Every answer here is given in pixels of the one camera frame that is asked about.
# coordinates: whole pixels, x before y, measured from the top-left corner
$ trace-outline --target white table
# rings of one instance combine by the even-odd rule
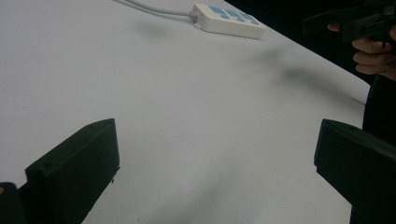
[[[368,89],[270,28],[254,40],[115,0],[0,0],[0,182],[20,187],[114,118],[121,168],[84,223],[347,224],[314,152],[322,119],[361,126]]]

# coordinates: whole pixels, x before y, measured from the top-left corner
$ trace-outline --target finger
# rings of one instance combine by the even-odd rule
[[[390,66],[386,63],[380,65],[367,65],[359,63],[358,65],[356,65],[356,71],[365,75],[386,73],[389,69]]]
[[[389,34],[393,40],[396,40],[396,26],[395,25],[392,26],[392,29],[390,30]]]
[[[336,23],[336,24],[329,24],[327,25],[327,28],[331,31],[334,32],[339,32],[340,31],[340,24]]]
[[[396,61],[396,56],[387,53],[371,54],[359,51],[353,56],[353,61],[366,65],[380,65],[384,63],[394,63]]]
[[[391,63],[389,69],[384,70],[384,72],[379,73],[384,77],[388,77],[393,81],[396,81],[396,63]]]
[[[393,46],[389,43],[387,43],[385,45],[385,47],[382,48],[382,42],[373,41],[368,38],[354,40],[354,41],[352,41],[352,46],[355,49],[359,49],[366,53],[385,53],[385,52],[391,51],[393,49]]]

